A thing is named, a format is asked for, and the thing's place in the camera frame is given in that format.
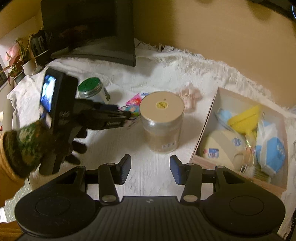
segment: yellow label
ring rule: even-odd
[[[156,107],[158,109],[166,109],[168,107],[168,103],[165,101],[159,101],[156,103]]]

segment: beige jar lid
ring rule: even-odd
[[[153,122],[171,122],[180,117],[184,112],[183,100],[172,92],[153,92],[140,103],[141,115]]]

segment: white fluffy rug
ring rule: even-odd
[[[157,49],[141,43],[136,48],[136,61],[135,67],[129,67],[105,61],[69,58],[55,60],[49,66],[77,76],[80,81],[83,80],[85,72],[107,75],[110,79],[104,85],[111,95],[111,104],[120,106],[138,92],[172,91],[186,82],[192,82],[200,89],[203,98],[197,103],[195,112],[184,116],[180,147],[170,154],[161,155],[152,152],[144,143],[140,123],[131,129],[88,131],[88,137],[84,142],[89,149],[86,154],[80,156],[82,164],[87,169],[96,169],[102,163],[117,163],[124,154],[130,154],[132,158],[130,174],[125,185],[117,187],[120,197],[176,195],[180,198],[183,187],[175,184],[169,169],[169,157],[175,154],[182,162],[189,161],[217,87],[226,88],[268,105],[286,117],[289,183],[287,191],[282,195],[287,213],[279,230],[279,234],[284,236],[289,231],[290,220],[296,208],[294,185],[296,162],[295,156],[292,155],[296,139],[296,115],[273,103],[268,90],[252,82],[235,68],[222,62],[206,60],[202,55],[176,50],[169,46],[160,46]],[[43,77],[44,71],[31,78],[26,77],[8,95],[16,108],[14,128],[39,118],[38,105]],[[71,167],[64,163],[60,173]],[[47,178],[41,177],[38,172],[30,177],[33,186],[39,186],[45,181]],[[211,193],[212,186],[203,185],[202,198],[207,198]],[[88,194],[97,198],[98,186],[92,185]]]

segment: plant pot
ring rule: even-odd
[[[36,69],[35,59],[30,59],[23,65],[25,75],[31,75]]]
[[[50,50],[46,50],[45,52],[35,56],[37,65],[45,66],[47,63],[51,61],[51,52]]]
[[[24,77],[26,77],[24,71],[20,72],[16,77],[13,78],[16,84],[18,84]]]

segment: black circular pad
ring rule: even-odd
[[[256,215],[264,209],[263,202],[252,196],[235,197],[229,202],[229,206],[234,212],[241,215]]]
[[[285,207],[279,198],[258,187],[228,184],[204,204],[207,218],[219,229],[236,235],[257,236],[279,228]]]
[[[15,207],[15,217],[24,232],[58,238],[89,225],[95,211],[95,201],[89,195],[64,184],[23,197]]]

